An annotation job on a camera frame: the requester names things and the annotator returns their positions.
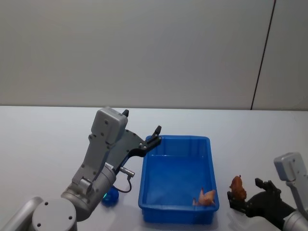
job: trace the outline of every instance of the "blue object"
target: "blue object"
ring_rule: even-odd
[[[102,199],[102,204],[106,207],[115,206],[116,203],[119,200],[119,192],[114,187],[111,187],[111,189],[104,195]]]
[[[216,190],[216,205],[193,206],[202,187]],[[143,159],[138,204],[147,222],[211,224],[219,200],[209,138],[162,136]]]

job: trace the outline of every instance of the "table surface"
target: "table surface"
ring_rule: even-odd
[[[0,106],[0,227],[32,196],[58,198],[82,162],[98,108]],[[220,208],[211,226],[149,224],[138,207],[142,159],[131,158],[132,191],[120,194],[113,208],[98,205],[78,223],[80,231],[276,231],[263,218],[247,218],[229,208],[232,178],[242,175],[249,199],[261,190],[256,177],[272,180],[282,199],[295,206],[290,189],[279,180],[273,159],[300,152],[308,166],[308,113],[282,111],[130,109],[127,128],[143,139],[157,125],[162,134],[207,136],[211,141]],[[126,188],[123,174],[117,187]]]

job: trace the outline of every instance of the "cable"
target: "cable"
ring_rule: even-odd
[[[123,190],[120,190],[120,189],[118,189],[116,186],[112,186],[112,187],[114,187],[116,190],[118,190],[119,192],[121,192],[121,193],[129,193],[130,191],[131,191],[131,188],[132,188],[132,186],[131,186],[131,183],[130,183],[130,177],[129,176],[127,176],[127,180],[128,180],[128,183],[129,183],[129,190],[128,191],[123,191]]]

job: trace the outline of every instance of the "brown toy animal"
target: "brown toy animal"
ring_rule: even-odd
[[[232,195],[236,200],[245,200],[247,197],[247,193],[242,185],[243,182],[241,179],[241,175],[233,178],[230,188]]]
[[[199,200],[196,202],[196,198],[193,198],[192,205],[215,205],[215,190],[211,190],[204,194],[203,188],[200,191]]]

